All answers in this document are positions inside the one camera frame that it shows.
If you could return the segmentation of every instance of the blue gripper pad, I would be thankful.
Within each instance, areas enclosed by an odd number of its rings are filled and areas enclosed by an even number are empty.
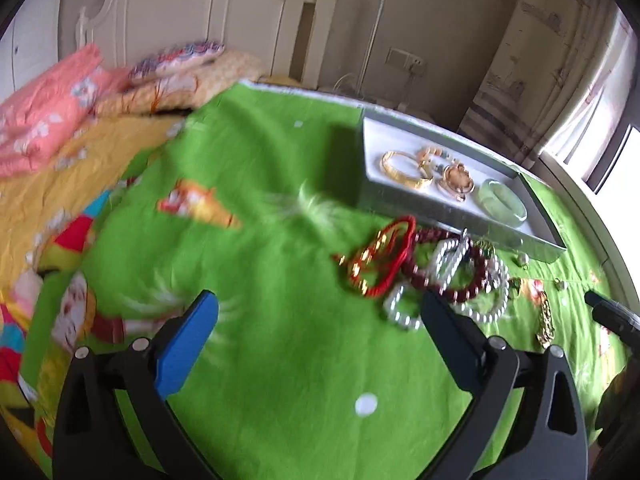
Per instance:
[[[162,400],[180,391],[218,322],[218,298],[212,292],[201,292],[195,303],[189,317],[158,358],[156,391]]]

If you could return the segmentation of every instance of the gray box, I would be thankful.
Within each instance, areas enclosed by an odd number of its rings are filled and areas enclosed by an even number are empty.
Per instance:
[[[497,247],[522,251],[534,260],[548,263],[557,260],[566,251],[564,242],[518,167],[478,150],[462,137],[439,130],[437,127],[429,128],[426,123],[403,121],[364,110],[359,139],[362,182],[358,207],[392,217],[409,214],[421,224],[456,232],[468,229],[470,234],[485,237]],[[513,228],[494,220],[477,204],[476,192],[459,203],[442,192],[436,183],[426,191],[412,190],[390,179],[380,168],[380,158],[390,150],[415,154],[425,146],[445,148],[462,161],[474,178],[476,189],[488,178],[506,184],[527,208],[524,224]],[[401,158],[398,161],[394,158],[394,165],[404,171],[398,162]]]

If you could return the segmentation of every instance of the gray wall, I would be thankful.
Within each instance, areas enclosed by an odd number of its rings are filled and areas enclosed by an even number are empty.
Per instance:
[[[329,36],[321,86],[333,85],[347,72],[359,72],[379,0],[338,0]],[[75,26],[81,6],[93,0],[62,0],[60,48],[75,47]],[[450,129],[472,101],[511,17],[516,0],[386,0],[378,40],[364,89],[399,101],[407,76],[385,66],[386,53],[396,46],[423,57],[427,73],[417,79],[411,107],[431,114]]]

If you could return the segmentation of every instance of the white headboard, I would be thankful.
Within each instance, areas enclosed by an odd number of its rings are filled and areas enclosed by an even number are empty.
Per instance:
[[[318,86],[336,0],[104,0],[94,18],[80,12],[78,47],[97,43],[108,68],[138,62],[172,44],[219,40],[289,75],[304,4],[314,4],[302,83]]]

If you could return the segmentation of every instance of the wall socket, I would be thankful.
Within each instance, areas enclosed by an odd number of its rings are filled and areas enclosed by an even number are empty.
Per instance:
[[[427,69],[423,58],[395,47],[389,49],[385,63],[417,76],[423,76]]]

